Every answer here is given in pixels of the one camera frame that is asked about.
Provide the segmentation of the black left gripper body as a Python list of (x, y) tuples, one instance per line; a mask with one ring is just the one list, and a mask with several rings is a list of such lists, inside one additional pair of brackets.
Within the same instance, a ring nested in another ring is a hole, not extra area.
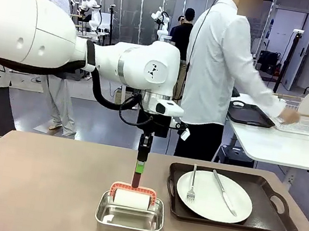
[(138, 128), (146, 133), (154, 134), (156, 137), (167, 137), (171, 117), (151, 114), (140, 110), (137, 124)]

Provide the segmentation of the person's right hand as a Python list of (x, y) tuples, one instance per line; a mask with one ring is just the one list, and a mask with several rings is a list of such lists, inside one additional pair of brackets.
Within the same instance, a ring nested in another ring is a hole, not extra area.
[(283, 124), (290, 125), (299, 122), (300, 114), (294, 109), (284, 108), (278, 119), (280, 119)]

